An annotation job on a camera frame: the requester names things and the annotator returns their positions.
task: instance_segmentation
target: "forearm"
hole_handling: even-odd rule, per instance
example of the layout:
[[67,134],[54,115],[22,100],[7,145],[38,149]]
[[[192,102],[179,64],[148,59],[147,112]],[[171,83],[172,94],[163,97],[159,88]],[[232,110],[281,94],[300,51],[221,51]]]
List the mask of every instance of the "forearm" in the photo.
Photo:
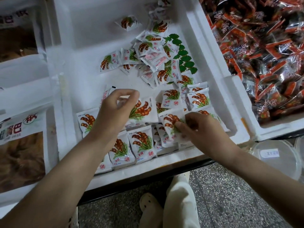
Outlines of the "forearm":
[[226,167],[243,178],[294,227],[304,224],[304,185],[238,149]]
[[2,221],[1,227],[61,227],[68,222],[106,154],[102,143],[82,140]]

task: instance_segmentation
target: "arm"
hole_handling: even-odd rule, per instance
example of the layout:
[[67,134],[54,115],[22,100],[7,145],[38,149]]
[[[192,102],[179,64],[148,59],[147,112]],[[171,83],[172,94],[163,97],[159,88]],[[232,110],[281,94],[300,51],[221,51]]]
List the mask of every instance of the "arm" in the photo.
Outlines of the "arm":
[[175,126],[199,150],[243,178],[292,226],[303,227],[304,185],[242,151],[211,116],[192,112],[186,122]]
[[[117,109],[117,100],[124,95],[130,97]],[[63,227],[98,165],[113,148],[138,98],[135,90],[115,90],[109,95],[90,133],[0,220],[0,227]]]

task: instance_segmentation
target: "hand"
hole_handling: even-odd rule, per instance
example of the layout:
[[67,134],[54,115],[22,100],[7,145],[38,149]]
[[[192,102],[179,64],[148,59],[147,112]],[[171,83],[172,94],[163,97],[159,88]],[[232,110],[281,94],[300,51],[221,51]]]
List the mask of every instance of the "hand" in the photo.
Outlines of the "hand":
[[196,112],[188,113],[185,117],[186,124],[176,122],[175,126],[200,151],[221,164],[234,158],[238,146],[231,141],[218,120]]
[[[117,100],[130,95],[123,106],[118,108]],[[115,145],[118,133],[124,128],[133,107],[139,99],[139,92],[132,89],[117,89],[103,102],[89,134],[84,138],[97,141],[104,151],[110,151]]]

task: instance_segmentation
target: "leg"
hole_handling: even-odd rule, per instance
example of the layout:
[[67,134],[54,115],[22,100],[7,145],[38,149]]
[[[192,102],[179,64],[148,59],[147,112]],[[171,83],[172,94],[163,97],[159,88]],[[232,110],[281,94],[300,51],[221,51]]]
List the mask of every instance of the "leg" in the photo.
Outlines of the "leg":
[[142,213],[139,221],[139,228],[161,228],[163,225],[164,209],[157,199],[150,193],[140,198],[139,206]]
[[190,172],[173,177],[167,190],[164,207],[164,228],[198,228],[199,216],[193,190],[189,185]]

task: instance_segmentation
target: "person's right hand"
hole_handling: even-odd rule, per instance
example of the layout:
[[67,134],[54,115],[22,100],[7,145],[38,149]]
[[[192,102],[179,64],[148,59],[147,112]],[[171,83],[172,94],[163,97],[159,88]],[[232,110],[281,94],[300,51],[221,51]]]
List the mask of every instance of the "person's right hand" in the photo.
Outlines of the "person's right hand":
[[218,120],[196,112],[188,113],[185,117],[186,123],[176,122],[175,126],[200,151],[220,163],[234,158],[238,146],[231,141]]

